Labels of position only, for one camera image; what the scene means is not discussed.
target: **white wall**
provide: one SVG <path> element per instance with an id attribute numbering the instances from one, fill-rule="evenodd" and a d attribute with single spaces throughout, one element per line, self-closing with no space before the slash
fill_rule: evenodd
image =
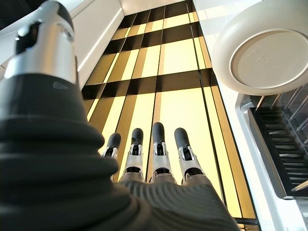
<path id="1" fill-rule="evenodd" d="M 120 0 L 124 15 L 146 11 L 183 0 Z"/>
<path id="2" fill-rule="evenodd" d="M 81 87 L 89 78 L 123 17 L 118 0 L 96 0 L 73 19 Z"/>
<path id="3" fill-rule="evenodd" d="M 222 29 L 238 13 L 261 0 L 193 0 L 211 56 Z"/>

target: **yellow glass panel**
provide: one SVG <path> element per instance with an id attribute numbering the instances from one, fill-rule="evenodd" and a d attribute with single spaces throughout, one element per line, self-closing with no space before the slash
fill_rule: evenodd
<path id="1" fill-rule="evenodd" d="M 106 83 L 106 82 L 108 81 L 108 79 L 109 79 L 109 77 L 110 77 L 110 74 L 111 74 L 111 72 L 112 72 L 112 69 L 114 68 L 114 66 L 115 66 L 115 64 L 116 64 L 116 60 L 117 60 L 117 58 L 119 57 L 119 54 L 120 54 L 120 53 L 117 53 L 117 54 L 115 55 L 115 58 L 114 58 L 114 60 L 112 61 L 111 65 L 110 65 L 109 71 L 107 72 L 107 75 L 106 75 L 106 77 L 105 77 L 103 83 Z"/>
<path id="2" fill-rule="evenodd" d="M 134 36 L 134 35 L 137 35 L 138 31 L 139 31 L 139 26 L 140 25 L 135 25 L 135 26 L 132 26 L 129 30 L 129 33 L 128 33 L 128 36 Z"/>
<path id="3" fill-rule="evenodd" d="M 207 46 L 205 44 L 204 37 L 203 36 L 199 37 L 199 41 L 200 41 L 200 45 L 201 45 L 201 50 L 202 50 L 205 66 L 207 68 L 211 68 L 212 67 L 212 63 L 211 63 L 210 56 L 208 54 L 208 50 L 207 50 Z"/>
<path id="4" fill-rule="evenodd" d="M 93 102 L 93 104 L 92 104 L 92 106 L 91 106 L 91 108 L 90 108 L 90 110 L 88 112 L 88 115 L 87 115 L 87 120 L 88 121 L 90 121 L 90 119 L 91 119 L 91 116 L 92 116 L 92 114 L 94 112 L 94 109 L 95 109 L 97 103 L 98 103 L 98 100 L 99 100 L 99 98 L 94 100 L 94 102 Z"/>
<path id="5" fill-rule="evenodd" d="M 148 47 L 141 77 L 156 76 L 159 64 L 160 45 Z"/>
<path id="6" fill-rule="evenodd" d="M 128 132 L 128 138 L 126 141 L 125 151 L 123 155 L 123 161 L 121 163 L 121 168 L 119 172 L 119 179 L 122 177 L 124 169 L 125 169 L 126 159 L 127 159 L 127 155 L 130 149 L 130 145 L 131 145 L 131 134 L 135 128 L 141 128 L 143 131 L 142 171 L 145 177 L 148 156 L 149 156 L 149 143 L 150 143 L 150 137 L 151 137 L 151 125 L 152 125 L 154 98 L 155 98 L 155 93 L 137 95 L 135 108 L 134 108 L 129 132 Z"/>
<path id="7" fill-rule="evenodd" d="M 189 17 L 188 14 L 181 14 L 178 16 L 170 17 L 170 18 L 165 18 L 164 19 L 164 29 L 174 27 L 174 26 L 180 26 L 184 24 L 189 23 Z"/>
<path id="8" fill-rule="evenodd" d="M 169 152 L 171 170 L 177 183 L 181 184 L 182 173 L 174 131 L 181 127 L 187 131 L 191 147 L 197 155 L 203 171 L 221 197 L 201 89 L 162 92 L 159 121 L 165 127 L 165 140 Z"/>
<path id="9" fill-rule="evenodd" d="M 160 75 L 197 70 L 193 39 L 163 44 L 160 60 Z"/>
<path id="10" fill-rule="evenodd" d="M 237 193 L 234 185 L 234 180 L 232 176 L 232 171 L 229 163 L 229 158 L 227 155 L 226 146 L 222 136 L 218 115 L 216 112 L 216 107 L 210 87 L 204 88 L 205 100 L 208 107 L 208 113 L 211 121 L 211 128 L 213 131 L 214 142 L 216 147 L 216 152 L 218 156 L 218 162 L 222 177 L 222 183 L 224 186 L 227 206 L 231 216 L 236 218 L 241 218 L 242 213 L 240 205 L 237 198 Z"/>
<path id="11" fill-rule="evenodd" d="M 128 30 L 126 31 L 126 34 L 124 36 L 125 38 L 128 36 L 129 32 L 130 32 L 130 28 L 128 28 Z"/>
<path id="12" fill-rule="evenodd" d="M 145 32 L 145 28 L 146 28 L 146 23 L 139 25 L 139 29 L 138 29 L 137 35 L 143 34 Z"/>
<path id="13" fill-rule="evenodd" d="M 138 57 L 138 53 L 139 53 L 139 49 L 132 50 L 130 52 L 130 55 L 129 55 L 129 58 L 128 58 L 128 61 L 127 61 L 127 64 L 126 64 L 121 80 L 131 79 L 131 76 L 134 71 L 135 63 Z"/>
<path id="14" fill-rule="evenodd" d="M 115 39 L 122 39 L 124 38 L 125 34 L 127 33 L 128 29 L 127 28 L 120 28 L 116 30 L 115 34 L 113 35 L 111 40 Z"/>
<path id="15" fill-rule="evenodd" d="M 120 118 L 121 110 L 124 104 L 125 96 L 119 96 L 115 97 L 114 101 L 112 103 L 112 106 L 110 108 L 110 112 L 108 114 L 105 126 L 102 131 L 102 135 L 105 138 L 105 143 L 103 147 L 101 147 L 98 152 L 102 155 L 103 151 L 107 147 L 108 139 L 111 136 L 111 134 L 115 133 L 116 126 L 118 123 L 118 120 Z"/>
<path id="16" fill-rule="evenodd" d="M 162 30 L 163 29 L 163 25 L 164 25 L 164 20 L 163 19 L 157 20 L 157 21 L 154 21 L 154 22 L 149 22 L 146 25 L 145 33 L 152 32 L 152 31 L 157 31 L 157 30 Z"/>
<path id="17" fill-rule="evenodd" d="M 189 19 L 190 19 L 191 23 L 194 23 L 193 13 L 189 13 Z"/>
<path id="18" fill-rule="evenodd" d="M 163 25 L 164 25 L 164 20 L 157 20 L 153 22 L 152 25 L 152 30 L 151 31 L 156 31 L 156 30 L 162 30 L 163 29 Z"/>
<path id="19" fill-rule="evenodd" d="M 204 62 L 204 58 L 203 58 L 203 54 L 202 54 L 202 49 L 201 49 L 199 38 L 194 38 L 194 43 L 196 45 L 196 51 L 197 51 L 199 68 L 200 69 L 204 69 L 205 68 L 205 62 Z"/>

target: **vertical metal strip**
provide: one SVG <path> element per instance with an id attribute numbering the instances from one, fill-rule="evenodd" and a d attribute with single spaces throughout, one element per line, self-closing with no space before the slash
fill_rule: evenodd
<path id="1" fill-rule="evenodd" d="M 264 99 L 265 99 L 265 95 L 262 95 L 262 96 L 261 96 L 261 99 L 260 99 L 259 102 L 258 102 L 256 111 L 262 106 Z"/>
<path id="2" fill-rule="evenodd" d="M 152 11 L 152 10 L 150 10 L 149 15 L 148 15 L 148 19 L 147 19 L 147 21 L 146 21 L 146 24 L 147 24 L 147 25 L 148 25 L 148 22 L 149 22 L 149 18 L 150 18 L 150 15 L 151 15 L 151 11 Z M 142 42 L 143 42 L 144 34 L 145 34 L 145 31 L 144 31 L 144 33 L 142 34 L 141 45 L 142 45 Z M 136 67 L 136 64 L 137 64 L 137 60 L 138 60 L 138 57 L 139 57 L 140 50 L 141 50 L 141 47 L 139 48 L 139 51 L 138 51 L 137 59 L 136 59 L 135 65 L 134 65 L 134 70 L 133 70 L 133 73 L 132 73 L 132 75 L 131 75 L 131 77 L 130 77 L 131 79 L 132 79 L 133 76 L 134 76 L 135 67 Z"/>
<path id="3" fill-rule="evenodd" d="M 162 29 L 162 35 L 161 35 L 161 38 L 160 38 L 160 50 L 159 50 L 159 57 L 158 57 L 159 61 L 158 61 L 158 67 L 157 67 L 157 75 L 158 75 L 158 72 L 159 72 L 160 56 L 161 56 L 161 52 L 162 52 L 165 13 L 166 13 L 166 6 L 164 6 L 163 29 Z M 154 107 L 153 107 L 153 115 L 152 115 L 152 125 L 153 125 L 153 122 L 154 122 L 154 113 L 155 113 L 155 106 L 156 106 L 156 91 L 157 91 L 157 79 L 156 79 L 156 86 L 155 86 L 155 97 L 154 97 Z M 148 155 L 148 161 L 147 161 L 147 169 L 146 169 L 146 173 L 145 173 L 145 180 L 146 181 L 150 180 L 150 178 L 148 179 L 148 170 L 149 170 L 150 156 L 152 155 L 151 154 L 151 144 L 152 144 L 152 135 L 151 135 L 151 138 L 150 138 L 149 155 Z"/>
<path id="4" fill-rule="evenodd" d="M 276 107 L 276 105 L 277 105 L 278 101 L 280 100 L 281 96 L 282 96 L 281 93 L 277 95 L 277 97 L 275 98 L 273 104 L 270 106 L 270 109 L 271 109 L 271 110 L 272 110 L 274 107 Z"/>
<path id="5" fill-rule="evenodd" d="M 291 115 L 290 119 L 294 119 L 299 113 L 300 111 L 304 108 L 304 106 L 307 104 L 308 102 L 308 96 L 306 96 L 306 98 L 302 101 L 302 103 L 300 104 L 300 106 L 296 109 L 296 111 Z"/>
<path id="6" fill-rule="evenodd" d="M 284 107 L 284 109 L 286 110 L 287 108 L 290 107 L 290 105 L 293 103 L 294 99 L 296 98 L 296 96 L 300 93 L 300 91 L 302 90 L 303 86 L 299 87 L 296 89 L 296 91 L 293 93 L 292 97 L 290 98 L 289 102 L 286 104 L 286 106 Z"/>
<path id="7" fill-rule="evenodd" d="M 135 17 L 134 17 L 134 20 L 132 21 L 130 27 L 132 27 L 132 25 L 134 24 L 134 21 L 135 21 L 135 19 L 136 19 L 136 17 L 137 17 L 137 14 L 138 14 L 138 13 L 136 13 L 136 15 L 135 15 Z M 124 42 L 123 42 L 123 44 L 122 44 L 122 46 L 121 46 L 121 48 L 120 48 L 119 54 L 122 52 L 122 49 L 123 49 L 123 47 L 124 47 L 124 44 L 125 44 L 127 38 L 128 38 L 128 37 L 124 37 Z"/>
<path id="8" fill-rule="evenodd" d="M 189 13 L 187 1 L 185 1 L 185 3 L 186 3 L 186 8 L 187 8 L 187 13 Z M 217 169 L 217 174 L 218 174 L 218 179 L 219 179 L 220 191 L 221 191 L 221 195 L 222 195 L 222 202 L 224 203 L 225 206 L 227 206 L 226 194 L 225 194 L 225 190 L 224 190 L 223 183 L 222 183 L 222 176 L 221 176 L 221 172 L 220 172 L 220 167 L 219 167 L 218 156 L 217 156 L 217 152 L 216 152 L 216 146 L 215 146 L 213 131 L 212 131 L 212 128 L 211 128 L 211 121 L 210 121 L 209 112 L 208 112 L 208 108 L 207 108 L 207 104 L 206 104 L 206 100 L 205 100 L 205 93 L 204 93 L 204 90 L 203 90 L 203 81 L 202 81 L 202 76 L 201 76 L 201 72 L 200 72 L 197 50 L 196 50 L 196 44 L 194 42 L 193 28 L 192 28 L 190 18 L 189 18 L 189 22 L 190 22 L 189 25 L 190 25 L 191 32 L 192 32 L 193 48 L 194 48 L 194 52 L 195 52 L 195 56 L 196 56 L 196 60 L 197 60 L 197 67 L 198 67 L 199 80 L 200 80 L 200 84 L 201 84 L 201 91 L 202 91 L 203 101 L 204 101 L 204 105 L 205 105 L 206 119 L 207 119 L 207 123 L 208 123 L 208 127 L 209 127 L 209 133 L 210 133 L 211 142 L 212 142 L 212 146 L 213 146 L 214 158 L 215 158 L 216 169 Z"/>
<path id="9" fill-rule="evenodd" d="M 305 119 L 305 121 L 304 122 L 302 122 L 298 127 L 297 127 L 297 131 L 300 131 L 300 130 L 302 130 L 306 125 L 308 124 L 308 118 L 307 119 Z"/>

